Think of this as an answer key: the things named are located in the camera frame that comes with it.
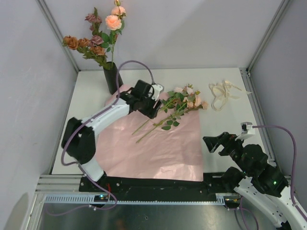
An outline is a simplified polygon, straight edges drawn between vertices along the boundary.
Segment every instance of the table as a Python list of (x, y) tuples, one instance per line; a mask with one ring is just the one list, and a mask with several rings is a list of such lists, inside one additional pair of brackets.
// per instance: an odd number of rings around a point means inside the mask
[[(200, 90), (201, 98), (209, 104), (213, 101), (209, 83), (228, 80), (239, 88), (245, 89), (238, 68), (154, 69), (152, 72), (155, 82), (162, 84), (166, 92), (188, 83), (193, 84), (194, 89)], [(139, 79), (151, 82), (147, 70), (123, 70), (120, 74), (123, 82), (130, 86), (134, 86)], [(241, 133), (241, 122), (249, 121), (256, 124), (248, 96), (243, 93), (237, 94), (238, 92), (237, 90), (231, 91), (231, 93), (240, 95), (241, 98), (238, 100), (230, 99), (222, 111), (216, 112), (212, 108), (208, 108), (207, 111), (200, 111), (202, 137), (217, 136), (225, 131), (238, 135)], [(79, 72), (65, 123), (72, 117), (81, 119), (94, 114), (104, 107), (110, 96), (103, 71)], [(200, 141), (204, 173), (225, 172), (231, 166), (238, 168), (229, 156), (221, 157), (218, 155), (219, 149), (216, 153), (209, 153), (205, 143), (202, 140)], [(264, 150), (258, 130), (256, 130), (255, 136), (245, 141), (245, 144), (259, 144)], [(59, 146), (52, 174), (82, 174), (77, 165), (63, 166), (60, 162), (61, 153), (62, 147)], [(65, 154), (64, 160), (71, 162), (74, 159)]]

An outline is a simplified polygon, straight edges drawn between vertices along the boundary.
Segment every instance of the pink paper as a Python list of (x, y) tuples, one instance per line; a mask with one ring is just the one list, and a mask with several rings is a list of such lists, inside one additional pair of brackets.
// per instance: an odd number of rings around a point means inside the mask
[[(123, 85), (120, 90), (129, 88)], [(167, 93), (163, 93), (160, 98), (166, 99)], [(153, 123), (158, 123), (168, 114), (170, 111), (167, 114), (159, 112), (155, 119), (132, 135), (148, 119), (140, 112), (133, 112), (100, 133), (95, 157), (108, 176), (203, 180), (198, 111), (182, 116), (178, 120), (178, 127), (172, 127), (168, 131), (158, 127), (136, 144), (139, 138), (153, 128)]]

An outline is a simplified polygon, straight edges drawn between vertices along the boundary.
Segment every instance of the white ribbon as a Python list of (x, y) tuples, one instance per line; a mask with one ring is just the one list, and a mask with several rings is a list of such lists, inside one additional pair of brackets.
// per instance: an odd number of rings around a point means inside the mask
[[(246, 90), (242, 90), (241, 88), (233, 85), (231, 82), (224, 80), (222, 83), (218, 84), (209, 84), (209, 88), (214, 96), (214, 100), (211, 104), (211, 107), (215, 111), (221, 111), (223, 107), (227, 104), (228, 99), (239, 99), (240, 97), (232, 96), (229, 92), (231, 88), (235, 88), (237, 90), (240, 90), (243, 93), (250, 94), (251, 92), (248, 92)], [(215, 103), (217, 101), (222, 101), (222, 105), (219, 108), (216, 108)]]

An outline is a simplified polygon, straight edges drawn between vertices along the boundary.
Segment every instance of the black vase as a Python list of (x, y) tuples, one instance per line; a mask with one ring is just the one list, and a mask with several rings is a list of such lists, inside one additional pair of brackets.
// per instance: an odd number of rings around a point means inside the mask
[[(113, 63), (113, 66), (110, 70), (104, 68), (104, 73), (106, 77), (106, 82), (107, 86), (109, 88), (110, 94), (114, 94), (117, 91), (117, 86), (116, 86), (116, 73), (117, 73), (117, 67), (115, 63)], [(119, 86), (123, 85), (123, 80), (121, 79), (120, 74), (118, 75), (118, 82)]]

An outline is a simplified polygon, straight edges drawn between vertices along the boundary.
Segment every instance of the gray wall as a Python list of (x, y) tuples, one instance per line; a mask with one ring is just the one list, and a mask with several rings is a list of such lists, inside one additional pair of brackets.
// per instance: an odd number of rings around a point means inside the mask
[[(127, 18), (115, 62), (136, 59), (153, 69), (246, 67), (281, 1), (123, 0)], [(91, 38), (84, 18), (94, 6), (103, 22), (114, 7), (113, 0), (46, 3), (62, 34), (78, 38)], [(105, 23), (100, 28), (105, 30)], [(79, 69), (99, 69), (93, 60), (72, 53)]]
[[(295, 186), (307, 209), (307, 1), (295, 0), (251, 72), (267, 124), (289, 128), (297, 141)], [(290, 174), (293, 145), (271, 130), (281, 169)]]
[(17, 230), (76, 80), (34, 0), (0, 0), (0, 229)]

